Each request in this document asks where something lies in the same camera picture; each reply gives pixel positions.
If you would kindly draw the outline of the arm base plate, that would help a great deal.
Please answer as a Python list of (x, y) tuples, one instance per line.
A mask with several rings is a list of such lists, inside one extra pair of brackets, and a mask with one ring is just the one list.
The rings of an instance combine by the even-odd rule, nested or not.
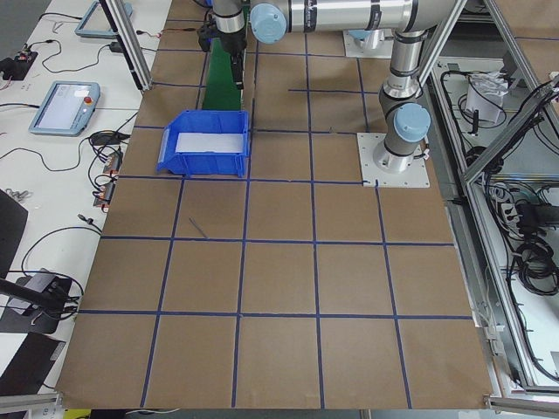
[(349, 58), (389, 59), (393, 47), (393, 33), (383, 30), (352, 30), (343, 33), (345, 56)]
[(421, 147), (409, 156), (391, 155), (384, 146), (383, 133), (358, 133), (357, 144), (362, 185), (378, 188), (425, 189), (430, 187), (424, 158), (415, 159)]

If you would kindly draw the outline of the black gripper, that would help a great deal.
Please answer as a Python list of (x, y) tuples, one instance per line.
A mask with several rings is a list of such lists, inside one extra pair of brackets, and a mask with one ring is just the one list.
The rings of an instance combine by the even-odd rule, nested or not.
[(230, 55), (231, 76), (238, 90), (244, 89), (245, 31), (220, 33), (222, 48)]

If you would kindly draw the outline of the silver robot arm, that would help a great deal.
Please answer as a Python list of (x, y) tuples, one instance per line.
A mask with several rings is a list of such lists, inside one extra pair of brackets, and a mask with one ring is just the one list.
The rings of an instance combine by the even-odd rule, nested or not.
[(375, 148), (374, 160), (381, 170), (399, 174), (411, 164), (431, 125), (430, 115), (415, 100), (420, 89), (419, 59), (428, 29), (438, 24), (446, 11), (446, 4), (440, 1), (302, 0), (253, 1), (250, 11), (244, 13), (240, 1), (215, 1), (210, 19), (197, 34), (204, 51), (209, 50), (211, 39), (220, 40), (231, 58), (233, 82), (241, 88), (246, 26), (264, 44), (276, 43), (294, 31), (391, 29), (390, 74), (379, 93), (388, 132)]

